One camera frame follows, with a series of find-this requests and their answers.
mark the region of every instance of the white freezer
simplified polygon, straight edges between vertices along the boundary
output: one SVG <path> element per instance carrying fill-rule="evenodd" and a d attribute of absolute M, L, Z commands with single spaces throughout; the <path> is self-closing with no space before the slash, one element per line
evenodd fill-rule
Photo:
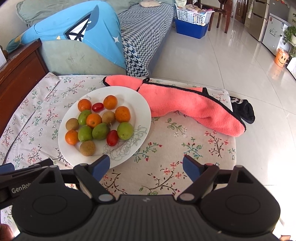
<path fill-rule="evenodd" d="M 274 54 L 276 55 L 279 47 L 282 49 L 289 51 L 290 44 L 286 43 L 284 45 L 282 41 L 282 37 L 280 35 L 284 35 L 284 31 L 290 26 L 288 22 L 285 20 L 275 16 L 270 13 L 268 16 L 268 22 L 266 31 L 263 38 L 263 44 Z"/>

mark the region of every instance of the potted plant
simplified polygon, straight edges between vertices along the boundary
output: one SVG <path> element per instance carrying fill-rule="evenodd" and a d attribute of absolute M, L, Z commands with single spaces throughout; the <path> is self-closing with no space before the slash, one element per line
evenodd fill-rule
<path fill-rule="evenodd" d="M 287 42 L 292 43 L 292 48 L 289 51 L 289 55 L 292 58 L 296 57 L 296 26 L 290 26 L 287 28 L 287 30 L 284 31 L 284 36 L 283 37 L 283 44 L 285 45 Z"/>
<path fill-rule="evenodd" d="M 285 34 L 283 37 L 284 43 L 292 42 L 293 44 L 296 44 L 296 27 L 295 26 L 288 27 L 287 30 L 284 31 L 284 34 Z"/>

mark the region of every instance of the orange bucket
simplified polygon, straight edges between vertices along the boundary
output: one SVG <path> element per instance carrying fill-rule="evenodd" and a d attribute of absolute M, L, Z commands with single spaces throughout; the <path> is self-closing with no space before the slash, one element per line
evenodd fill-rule
<path fill-rule="evenodd" d="M 289 54 L 285 52 L 282 48 L 279 48 L 276 54 L 276 58 L 274 59 L 274 62 L 278 66 L 283 67 L 288 58 L 289 58 Z"/>

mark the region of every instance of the floral tablecloth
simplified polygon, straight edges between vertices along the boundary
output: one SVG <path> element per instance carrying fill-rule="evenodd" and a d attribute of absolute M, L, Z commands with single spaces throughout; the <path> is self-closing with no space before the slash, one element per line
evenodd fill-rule
<path fill-rule="evenodd" d="M 103 77 L 57 77 L 48 73 L 21 103 L 0 138 L 0 164 L 11 162 L 20 169 L 51 157 L 61 169 L 73 168 L 59 150 L 59 125 L 81 96 L 104 87 Z M 195 87 L 167 80 L 152 82 Z M 231 109 L 225 90 L 208 89 L 208 93 Z M 221 169 L 232 169 L 236 163 L 235 138 L 208 129 L 179 111 L 154 117 L 144 144 L 123 164 L 109 170 L 101 184 L 116 197 L 120 194 L 177 196 L 192 183 L 182 168 L 184 154 L 202 164 L 210 162 Z M 1 222 L 17 229 L 11 207 L 1 211 Z"/>

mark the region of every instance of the star print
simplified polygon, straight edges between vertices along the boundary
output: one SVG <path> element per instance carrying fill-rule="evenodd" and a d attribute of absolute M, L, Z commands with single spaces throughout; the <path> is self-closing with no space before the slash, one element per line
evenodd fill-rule
<path fill-rule="evenodd" d="M 115 42 L 115 43 L 117 43 L 117 42 L 119 43 L 118 37 L 119 37 L 119 36 L 117 36 L 116 38 L 115 38 L 115 37 L 112 37 L 112 38 L 114 38 L 114 42 Z"/>

